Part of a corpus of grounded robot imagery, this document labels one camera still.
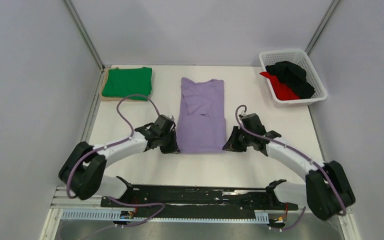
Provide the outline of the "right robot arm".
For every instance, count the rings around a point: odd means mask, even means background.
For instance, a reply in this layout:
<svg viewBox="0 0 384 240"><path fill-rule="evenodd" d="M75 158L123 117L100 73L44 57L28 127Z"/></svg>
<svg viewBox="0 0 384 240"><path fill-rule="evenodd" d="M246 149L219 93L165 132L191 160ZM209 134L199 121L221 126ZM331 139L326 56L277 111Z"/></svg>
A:
<svg viewBox="0 0 384 240"><path fill-rule="evenodd" d="M320 220L346 213L356 197L342 165L332 160L318 163L291 146L280 133L267 131L255 113L239 115L223 150L243 153L248 148L279 161L301 179L303 184L274 181L265 195L266 204L278 209L284 203L306 207Z"/></svg>

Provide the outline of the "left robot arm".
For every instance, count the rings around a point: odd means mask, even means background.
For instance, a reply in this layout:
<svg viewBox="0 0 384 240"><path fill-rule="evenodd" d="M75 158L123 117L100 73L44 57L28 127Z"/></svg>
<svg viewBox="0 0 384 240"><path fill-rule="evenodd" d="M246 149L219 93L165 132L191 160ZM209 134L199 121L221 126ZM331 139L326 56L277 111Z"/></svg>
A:
<svg viewBox="0 0 384 240"><path fill-rule="evenodd" d="M120 206L133 201L133 188L121 177L104 174L110 165L129 156L159 149L162 154L180 152L176 140L174 119L159 115L155 122L133 130L125 139L101 145L78 143L60 169L58 178L73 194L71 198L87 200L94 195L112 197Z"/></svg>

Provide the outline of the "purple t shirt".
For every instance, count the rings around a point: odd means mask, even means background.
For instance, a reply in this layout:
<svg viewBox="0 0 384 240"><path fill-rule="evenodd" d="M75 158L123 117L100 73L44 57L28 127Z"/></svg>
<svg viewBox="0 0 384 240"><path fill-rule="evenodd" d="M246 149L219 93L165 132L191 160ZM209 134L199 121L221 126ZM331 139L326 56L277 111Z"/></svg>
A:
<svg viewBox="0 0 384 240"><path fill-rule="evenodd" d="M176 140L182 154L221 154L227 142L225 82L181 79Z"/></svg>

